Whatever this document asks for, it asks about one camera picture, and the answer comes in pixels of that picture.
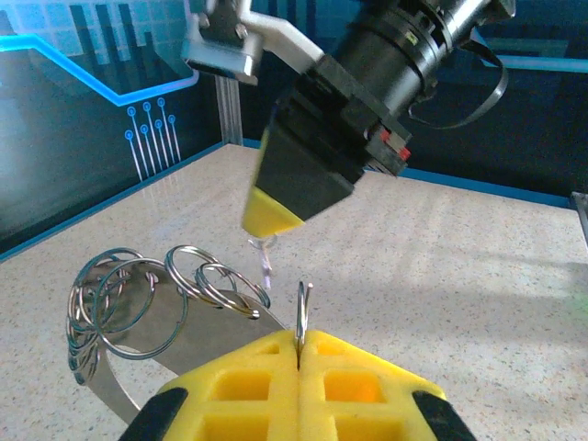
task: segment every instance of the blue edge trim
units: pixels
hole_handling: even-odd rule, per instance
[[[261,142],[256,141],[256,140],[243,140],[243,145],[245,147],[249,147],[249,148],[253,148],[253,149],[258,149],[260,147],[260,144],[261,144]],[[137,191],[149,186],[150,184],[162,179],[163,177],[166,177],[166,176],[172,174],[173,172],[176,172],[180,168],[197,161],[198,159],[206,156],[207,154],[215,152],[223,145],[224,145],[223,142],[217,142],[216,144],[210,146],[208,149],[205,149],[202,152],[197,153],[194,156],[191,156],[188,159],[182,161],[181,163],[178,163],[178,164],[168,168],[167,170],[164,170],[159,175],[155,175],[155,176],[150,177],[149,179],[145,179],[144,181],[137,184],[136,186],[128,188],[128,189],[118,193],[116,196],[113,196],[112,198],[109,198],[109,199],[105,200],[104,202],[101,202],[101,203],[95,205],[91,209],[87,209],[86,211],[81,212],[77,216],[73,216],[71,219],[66,220],[65,222],[62,222],[59,225],[54,226],[53,228],[47,230],[46,232],[39,234],[36,237],[33,237],[32,239],[29,239],[28,241],[22,243],[21,245],[16,246],[15,248],[12,248],[11,250],[6,251],[3,254],[0,254],[0,263],[4,262],[8,257],[11,257],[15,254],[18,254],[18,253],[21,253],[21,252],[27,250],[28,248],[35,245],[36,243],[44,241],[45,239],[48,239],[49,237],[51,237],[53,234],[57,234],[58,232],[61,232],[61,231],[65,230],[66,228],[71,227],[72,225],[75,225],[76,223],[78,223],[80,221],[83,221],[84,219],[92,216],[93,214],[98,213],[102,209],[105,209],[106,207],[109,207],[109,206],[113,205],[114,203],[119,202],[120,200],[132,195],[133,193],[136,193]],[[528,202],[535,202],[537,204],[550,205],[551,207],[558,207],[558,208],[562,208],[562,209],[571,209],[570,200],[568,198],[564,198],[562,196],[553,196],[553,195],[548,195],[545,193],[537,193],[535,191],[522,190],[520,188],[498,186],[496,184],[488,184],[486,182],[473,181],[470,179],[464,179],[462,177],[440,175],[438,173],[425,172],[422,170],[406,169],[401,174],[401,176],[407,177],[409,179],[416,179],[419,181],[430,182],[433,184],[440,184],[442,186],[464,188],[467,190],[478,191],[481,193],[487,193],[487,194],[495,195],[495,196],[503,196],[506,198],[525,200]]]

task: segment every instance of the metal bracket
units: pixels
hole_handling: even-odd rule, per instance
[[[571,202],[578,210],[580,224],[586,238],[586,246],[588,246],[588,195],[574,192],[571,194]]]

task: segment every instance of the black rubber corner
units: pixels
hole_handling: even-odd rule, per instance
[[[413,398],[437,441],[476,441],[449,402],[422,391]]]
[[[162,441],[186,397],[187,390],[182,388],[155,395],[132,420],[119,441]]]

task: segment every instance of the speckled countertop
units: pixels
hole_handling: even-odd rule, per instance
[[[0,265],[0,439],[118,439],[125,424],[66,365],[69,287],[122,245],[161,259],[192,243],[259,280],[239,227],[256,156],[226,146]],[[368,173],[271,257],[284,324],[298,280],[312,281],[312,327],[437,382],[479,440],[588,439],[588,253],[573,211]],[[126,363],[139,401],[169,379]]]

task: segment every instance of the robotic arm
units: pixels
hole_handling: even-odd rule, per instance
[[[257,84],[263,51],[300,74],[278,100],[243,215],[257,237],[284,232],[351,195],[370,165],[398,175],[411,134],[408,112],[437,129],[461,127],[502,96],[508,76],[468,118],[437,127],[413,115],[430,99],[435,72],[455,49],[503,67],[469,36],[476,26],[515,15],[515,0],[363,0],[332,54],[324,54],[286,20],[250,11],[251,0],[209,0],[194,15],[183,48],[193,69]]]

